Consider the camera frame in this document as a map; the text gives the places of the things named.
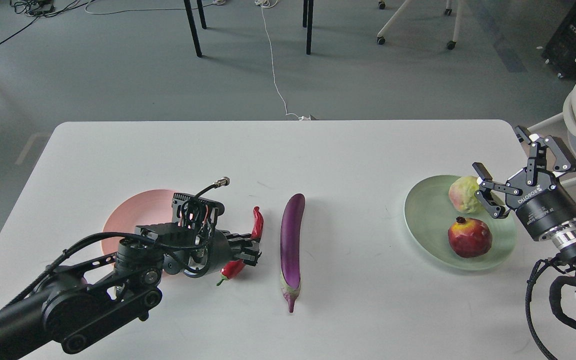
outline chili pepper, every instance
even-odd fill
[[[261,233],[264,230],[264,217],[259,212],[259,207],[255,206],[252,209],[252,215],[254,216],[254,226],[252,228],[252,233],[250,234],[250,239],[261,238]]]
[[[240,273],[245,266],[246,264],[244,264],[244,260],[242,259],[228,262],[226,266],[221,269],[221,280],[217,282],[217,286],[219,287],[219,285],[221,285],[224,281],[231,280],[237,276],[237,274]]]
[[[250,234],[250,239],[260,239],[261,233],[264,230],[264,217],[262,216],[261,212],[259,212],[259,207],[255,206],[252,210],[254,216],[254,226],[252,229],[252,233]],[[217,286],[221,285],[226,280],[231,280],[237,274],[239,274],[246,264],[244,264],[244,260],[232,260],[228,262],[226,266],[221,269],[221,280],[217,282]]]

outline plate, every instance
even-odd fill
[[[515,221],[510,217],[493,219],[485,210],[472,214],[455,210],[448,189],[457,179],[457,175],[437,175],[414,185],[404,205],[406,226],[416,242],[444,264],[465,271],[492,269],[502,264],[515,248]],[[466,259],[453,251],[448,243],[448,228],[459,216],[479,219],[488,225],[492,247],[487,253]]]
[[[134,233],[137,225],[170,223],[172,220],[172,196],[178,191],[152,189],[131,196],[122,202],[103,226],[103,231]],[[114,253],[119,248],[121,237],[109,237],[101,241],[103,255]]]

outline black equipment box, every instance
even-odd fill
[[[560,78],[576,78],[576,1],[541,53]]]

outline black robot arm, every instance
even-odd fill
[[[67,354],[79,353],[134,319],[146,321],[162,300],[158,285],[163,271],[183,270],[199,278],[231,260],[256,265],[261,239],[217,230],[224,205],[199,194],[174,194],[170,223],[140,225],[136,234],[90,235],[64,250],[29,289],[0,310],[0,360],[22,358],[51,340]],[[122,238],[117,252],[61,265],[83,246],[110,237]],[[108,265],[112,272],[88,283],[87,272]]]
[[[506,182],[499,183],[493,181],[482,163],[474,162],[472,166],[478,175],[479,184],[474,195],[494,219],[507,217],[510,210],[514,210],[534,241],[550,240],[558,250],[553,258],[539,260],[535,264],[526,290],[526,317],[531,334],[542,353],[549,359],[555,359],[534,332],[530,301],[535,282],[547,267],[568,267],[567,271],[560,270],[565,275],[559,276],[550,287],[550,307],[558,320],[576,330],[576,320],[567,316],[561,305],[564,286],[574,287],[576,296],[576,202],[560,183],[563,174],[576,171],[576,159],[558,137],[541,137],[519,126],[514,130],[519,142],[526,142],[529,146],[526,166]],[[548,150],[555,157],[551,170],[547,168]],[[504,194],[503,203],[495,201],[492,191]]]

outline purple eggplant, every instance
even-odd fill
[[[303,194],[294,194],[283,210],[281,218],[281,293],[288,301],[288,311],[295,309],[295,300],[302,288],[302,278],[299,271],[299,237],[302,229],[302,217],[306,207]]]

